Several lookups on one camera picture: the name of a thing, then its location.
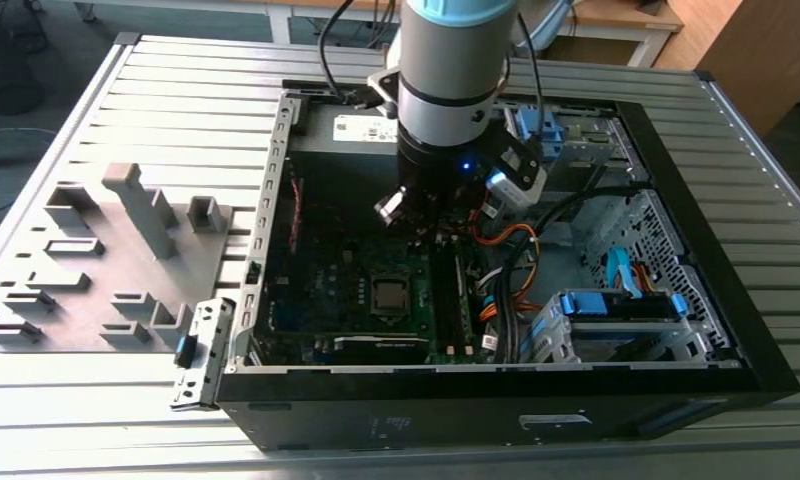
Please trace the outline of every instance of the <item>robotic arm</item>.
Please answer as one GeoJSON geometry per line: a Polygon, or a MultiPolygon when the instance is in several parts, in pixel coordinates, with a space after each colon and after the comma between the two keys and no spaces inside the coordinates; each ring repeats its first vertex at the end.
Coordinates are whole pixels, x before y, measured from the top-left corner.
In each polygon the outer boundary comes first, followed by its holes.
{"type": "Polygon", "coordinates": [[[544,176],[535,153],[491,119],[516,15],[516,0],[407,0],[399,69],[368,82],[399,119],[399,188],[375,209],[419,235],[494,171],[514,193],[544,176]]]}

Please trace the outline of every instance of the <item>floor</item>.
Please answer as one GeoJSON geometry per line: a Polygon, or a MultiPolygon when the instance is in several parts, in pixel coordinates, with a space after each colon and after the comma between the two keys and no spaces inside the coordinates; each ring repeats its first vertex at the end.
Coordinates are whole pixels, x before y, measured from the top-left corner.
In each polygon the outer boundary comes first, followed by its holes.
{"type": "MultiPolygon", "coordinates": [[[[92,78],[100,61],[121,31],[172,36],[201,36],[228,40],[271,41],[269,22],[261,15],[175,11],[145,7],[96,7],[100,21],[85,24],[73,5],[43,1],[41,23],[51,48],[29,57],[47,90],[45,104],[33,112],[0,117],[0,128],[35,127],[59,130],[92,78]]],[[[369,30],[359,22],[339,22],[335,41],[364,46],[369,30]]],[[[305,19],[291,23],[295,43],[316,43],[315,28],[305,19]]],[[[36,166],[51,136],[41,132],[0,134],[0,207],[11,204],[36,166]]],[[[800,186],[800,109],[792,110],[766,143],[800,186]]],[[[0,221],[5,210],[0,211],[0,221]]]]}

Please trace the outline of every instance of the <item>motherboard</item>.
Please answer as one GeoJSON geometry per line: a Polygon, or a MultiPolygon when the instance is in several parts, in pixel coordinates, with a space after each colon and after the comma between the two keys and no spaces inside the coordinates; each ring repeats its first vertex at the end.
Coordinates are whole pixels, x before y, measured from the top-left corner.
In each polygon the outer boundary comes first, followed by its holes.
{"type": "Polygon", "coordinates": [[[293,364],[482,361],[456,249],[384,235],[301,241],[269,288],[264,355],[293,364]]]}

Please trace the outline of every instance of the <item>white table leg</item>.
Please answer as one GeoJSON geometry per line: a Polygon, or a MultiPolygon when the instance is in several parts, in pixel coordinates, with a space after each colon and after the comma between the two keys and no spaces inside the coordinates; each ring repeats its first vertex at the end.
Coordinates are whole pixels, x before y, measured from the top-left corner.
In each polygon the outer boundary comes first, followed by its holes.
{"type": "Polygon", "coordinates": [[[287,5],[267,5],[269,28],[272,30],[272,43],[291,44],[291,17],[293,12],[287,5]]]}
{"type": "Polygon", "coordinates": [[[640,42],[640,45],[638,45],[638,48],[635,48],[635,53],[631,55],[631,60],[628,60],[628,66],[650,68],[655,63],[658,55],[662,53],[668,38],[670,32],[647,30],[646,38],[640,42]]]}

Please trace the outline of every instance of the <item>ventilation grill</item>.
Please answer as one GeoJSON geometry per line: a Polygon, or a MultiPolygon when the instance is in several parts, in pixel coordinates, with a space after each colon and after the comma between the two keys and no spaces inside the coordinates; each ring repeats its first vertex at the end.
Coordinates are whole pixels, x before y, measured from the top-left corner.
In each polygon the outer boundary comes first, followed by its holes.
{"type": "Polygon", "coordinates": [[[652,281],[659,288],[666,288],[684,295],[688,300],[691,314],[688,320],[703,325],[708,341],[714,349],[728,347],[730,342],[719,331],[714,310],[706,304],[702,288],[696,288],[687,276],[686,269],[678,263],[676,252],[664,231],[664,225],[655,212],[646,194],[606,211],[606,215],[618,215],[622,221],[607,230],[603,237],[595,237],[586,252],[587,261],[592,265],[592,280],[600,288],[606,288],[607,251],[620,246],[628,251],[634,262],[643,262],[650,267],[652,281]]]}

